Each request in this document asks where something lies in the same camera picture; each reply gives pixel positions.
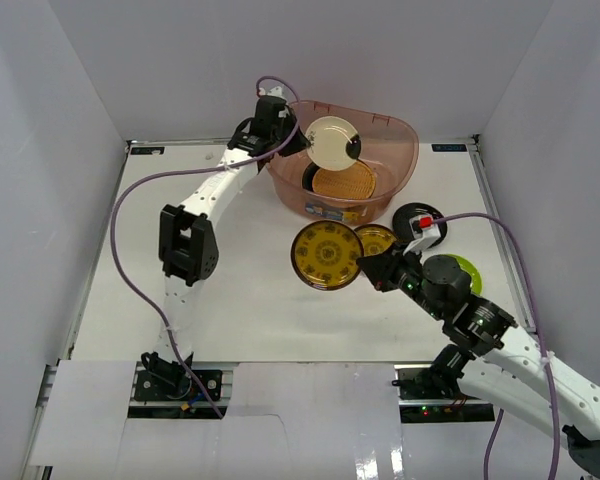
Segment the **cream plate with black spot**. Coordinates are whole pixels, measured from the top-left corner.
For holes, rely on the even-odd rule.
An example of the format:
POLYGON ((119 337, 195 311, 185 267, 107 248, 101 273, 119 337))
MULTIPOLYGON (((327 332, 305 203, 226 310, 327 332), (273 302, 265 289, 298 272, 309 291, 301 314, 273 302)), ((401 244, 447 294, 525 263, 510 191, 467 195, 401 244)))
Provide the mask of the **cream plate with black spot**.
POLYGON ((343 171, 359 159, 362 145, 357 129, 347 120, 324 116, 314 120, 306 129, 310 145, 309 159, 319 168, 343 171))

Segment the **yellow patterned plate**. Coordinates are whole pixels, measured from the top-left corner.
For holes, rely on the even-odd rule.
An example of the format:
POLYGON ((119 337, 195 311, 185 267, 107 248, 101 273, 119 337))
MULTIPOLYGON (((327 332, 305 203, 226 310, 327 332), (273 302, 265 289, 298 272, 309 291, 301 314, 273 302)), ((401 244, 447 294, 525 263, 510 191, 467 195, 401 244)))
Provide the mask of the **yellow patterned plate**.
POLYGON ((350 227, 331 220, 312 222, 295 236, 291 265, 298 278, 311 288, 335 291, 350 285, 360 274, 361 240, 350 227))
POLYGON ((362 243, 364 256, 379 255, 397 241, 392 230, 379 224, 358 226, 355 233, 362 243))

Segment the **blue-grey glazed plate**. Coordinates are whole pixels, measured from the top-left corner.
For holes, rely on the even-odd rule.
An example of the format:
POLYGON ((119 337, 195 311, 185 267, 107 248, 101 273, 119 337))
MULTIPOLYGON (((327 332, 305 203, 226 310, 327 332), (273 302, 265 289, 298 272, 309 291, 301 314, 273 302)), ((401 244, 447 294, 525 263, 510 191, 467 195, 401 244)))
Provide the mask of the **blue-grey glazed plate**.
POLYGON ((313 180, 320 167, 313 162, 310 162, 303 172, 302 188, 306 191, 313 192, 313 180))

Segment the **woven bamboo tray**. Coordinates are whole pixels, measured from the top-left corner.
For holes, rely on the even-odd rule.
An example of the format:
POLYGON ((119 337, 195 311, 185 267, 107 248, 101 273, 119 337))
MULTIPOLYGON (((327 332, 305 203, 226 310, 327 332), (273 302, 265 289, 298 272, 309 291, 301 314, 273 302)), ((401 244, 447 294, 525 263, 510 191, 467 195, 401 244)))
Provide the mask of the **woven bamboo tray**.
POLYGON ((311 180, 314 193, 347 200, 366 200, 376 187, 376 177, 370 167, 356 162, 351 167, 332 171, 319 168, 311 180))

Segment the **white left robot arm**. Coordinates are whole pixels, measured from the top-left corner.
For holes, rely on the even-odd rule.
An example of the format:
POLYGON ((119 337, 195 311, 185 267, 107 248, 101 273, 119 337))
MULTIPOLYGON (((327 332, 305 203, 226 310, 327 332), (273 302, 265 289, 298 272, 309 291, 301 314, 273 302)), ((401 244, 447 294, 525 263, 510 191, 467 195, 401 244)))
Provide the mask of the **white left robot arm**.
POLYGON ((262 95, 254 116, 236 128, 218 164, 219 171, 179 205, 160 213, 159 259, 165 274, 164 312, 169 325, 152 353, 141 362, 168 398, 179 399, 191 387, 191 374, 181 366, 192 361, 187 331, 193 325, 193 306, 204 281, 219 262, 215 228, 228 205, 282 148, 287 156, 308 147, 297 119, 281 94, 262 95))

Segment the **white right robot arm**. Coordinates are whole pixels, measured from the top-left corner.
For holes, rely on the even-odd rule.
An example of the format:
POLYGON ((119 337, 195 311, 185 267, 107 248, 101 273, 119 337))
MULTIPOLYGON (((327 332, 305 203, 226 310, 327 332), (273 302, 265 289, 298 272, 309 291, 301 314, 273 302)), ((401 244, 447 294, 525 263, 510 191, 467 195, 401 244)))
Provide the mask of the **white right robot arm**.
POLYGON ((566 438, 571 459, 600 479, 600 387, 561 360, 544 354, 532 337, 497 304, 471 290, 471 277, 448 255, 422 261, 412 252, 387 250, 357 261, 376 290, 400 290, 441 322, 443 333, 468 360, 499 367, 525 385, 502 406, 518 418, 535 415, 531 398, 549 404, 549 432, 566 438))

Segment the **black plate right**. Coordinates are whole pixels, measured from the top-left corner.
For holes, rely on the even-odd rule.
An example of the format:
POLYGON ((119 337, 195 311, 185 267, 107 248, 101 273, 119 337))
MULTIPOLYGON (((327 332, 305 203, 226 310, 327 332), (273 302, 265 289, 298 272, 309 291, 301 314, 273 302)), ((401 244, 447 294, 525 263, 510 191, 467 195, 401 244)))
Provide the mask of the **black plate right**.
MULTIPOLYGON (((414 239, 414 235, 411 230, 411 222, 412 219, 418 215, 431 215, 434 220, 441 219, 443 217, 439 210, 426 203, 411 202, 399 207, 394 212, 392 217, 392 229, 397 237, 397 240, 406 246, 414 239)), ((448 227, 446 224, 437 225, 440 229, 441 238, 430 248, 442 243, 446 239, 448 233, 448 227)))

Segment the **lime green plate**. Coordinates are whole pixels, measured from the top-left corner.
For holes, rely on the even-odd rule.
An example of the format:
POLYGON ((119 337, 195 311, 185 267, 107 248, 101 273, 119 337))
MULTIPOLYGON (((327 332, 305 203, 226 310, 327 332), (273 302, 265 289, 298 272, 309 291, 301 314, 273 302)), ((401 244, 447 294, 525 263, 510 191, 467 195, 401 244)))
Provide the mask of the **lime green plate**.
POLYGON ((483 281, 477 267, 471 261, 460 255, 450 254, 450 257, 454 258, 460 268, 471 277, 471 291, 476 295, 480 295, 483 290, 483 281))

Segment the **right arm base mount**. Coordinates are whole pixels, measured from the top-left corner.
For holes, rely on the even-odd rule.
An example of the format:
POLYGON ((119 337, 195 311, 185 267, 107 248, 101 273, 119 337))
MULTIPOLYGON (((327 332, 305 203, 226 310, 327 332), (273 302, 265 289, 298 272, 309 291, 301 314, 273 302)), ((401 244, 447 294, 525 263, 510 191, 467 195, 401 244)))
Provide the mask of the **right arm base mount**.
POLYGON ((397 390, 403 425, 488 423, 494 407, 448 386, 429 372, 430 364, 396 364, 392 385, 397 390))

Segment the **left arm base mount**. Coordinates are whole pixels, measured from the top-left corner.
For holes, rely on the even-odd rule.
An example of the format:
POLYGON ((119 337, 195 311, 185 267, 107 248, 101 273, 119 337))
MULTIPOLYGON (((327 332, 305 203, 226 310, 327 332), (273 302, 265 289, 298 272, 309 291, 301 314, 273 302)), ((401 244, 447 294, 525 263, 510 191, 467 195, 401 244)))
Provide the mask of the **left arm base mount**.
POLYGON ((199 382, 192 379, 178 361, 145 352, 134 377, 127 417, 145 420, 220 420, 227 410, 228 371, 205 367, 194 370, 192 356, 185 364, 199 382))

